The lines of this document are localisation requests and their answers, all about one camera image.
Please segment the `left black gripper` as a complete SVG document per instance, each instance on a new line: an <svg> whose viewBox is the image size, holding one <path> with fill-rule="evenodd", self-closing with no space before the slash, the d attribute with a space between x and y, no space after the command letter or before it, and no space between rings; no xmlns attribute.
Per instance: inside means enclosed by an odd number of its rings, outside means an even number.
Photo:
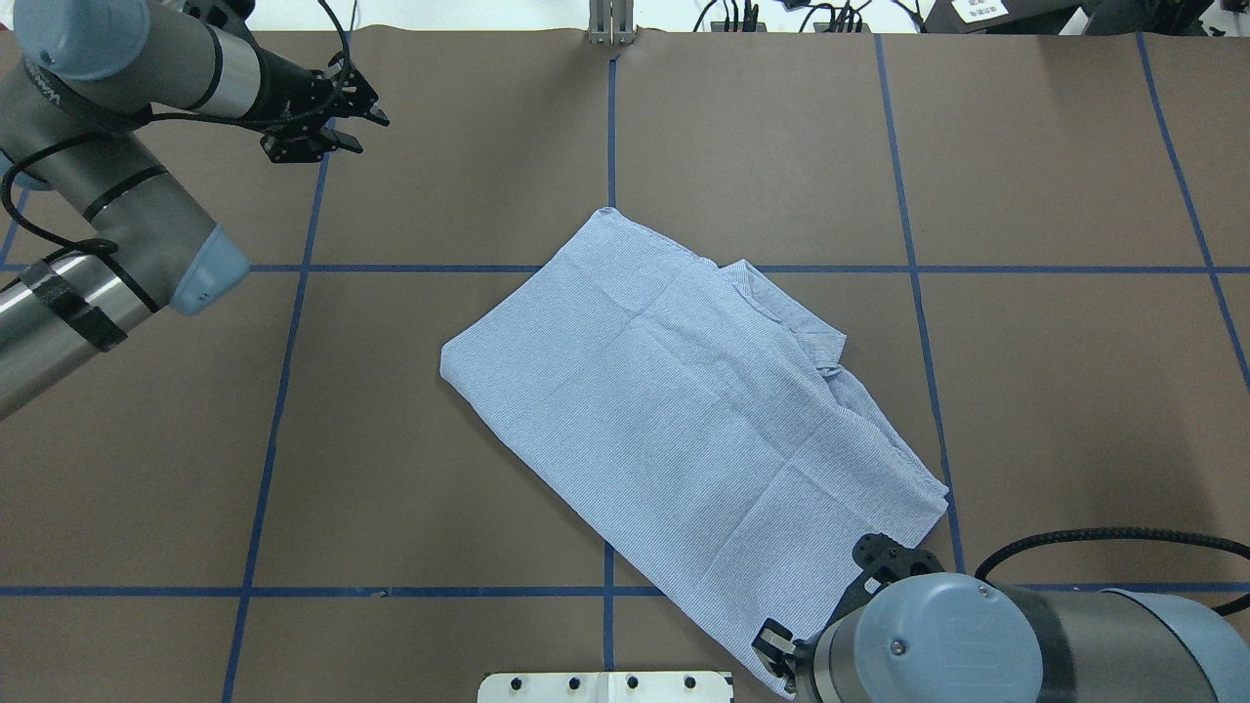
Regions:
<svg viewBox="0 0 1250 703"><path fill-rule="evenodd" d="M302 68L278 54L264 54L259 119L265 123L262 151L272 164L312 164L326 154L361 154L358 138L339 133L334 119L358 118L392 124L378 106L378 93L342 54L324 70Z"/></svg>

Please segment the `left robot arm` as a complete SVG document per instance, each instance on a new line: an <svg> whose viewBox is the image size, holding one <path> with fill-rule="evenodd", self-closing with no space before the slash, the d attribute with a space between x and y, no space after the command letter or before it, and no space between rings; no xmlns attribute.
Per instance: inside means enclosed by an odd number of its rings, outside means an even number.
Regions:
<svg viewBox="0 0 1250 703"><path fill-rule="evenodd" d="M275 164L315 164L361 143L332 128L388 126L350 54L325 68L270 53L251 1L18 1L18 66L2 79L2 210L51 244L2 288L2 415L164 309L192 316L251 263L138 139L155 123L256 133Z"/></svg>

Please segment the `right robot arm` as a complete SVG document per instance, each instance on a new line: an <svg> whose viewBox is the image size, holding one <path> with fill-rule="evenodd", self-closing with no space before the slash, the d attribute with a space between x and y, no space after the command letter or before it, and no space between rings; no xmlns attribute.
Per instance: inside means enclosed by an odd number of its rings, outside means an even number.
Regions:
<svg viewBox="0 0 1250 703"><path fill-rule="evenodd" d="M796 702L1245 702L1248 643L1176 595L945 570L949 490L748 260L612 208L440 352L489 432Z"/></svg>

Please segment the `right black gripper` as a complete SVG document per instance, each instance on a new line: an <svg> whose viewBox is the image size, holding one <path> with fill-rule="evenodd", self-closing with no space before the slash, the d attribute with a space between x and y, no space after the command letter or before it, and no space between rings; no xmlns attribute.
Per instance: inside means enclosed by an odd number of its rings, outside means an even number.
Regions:
<svg viewBox="0 0 1250 703"><path fill-rule="evenodd" d="M784 682L786 693L795 697L802 694L801 665L810 659L809 640L796 638L789 628L775 619L765 619L752 638L752 650L769 675Z"/></svg>

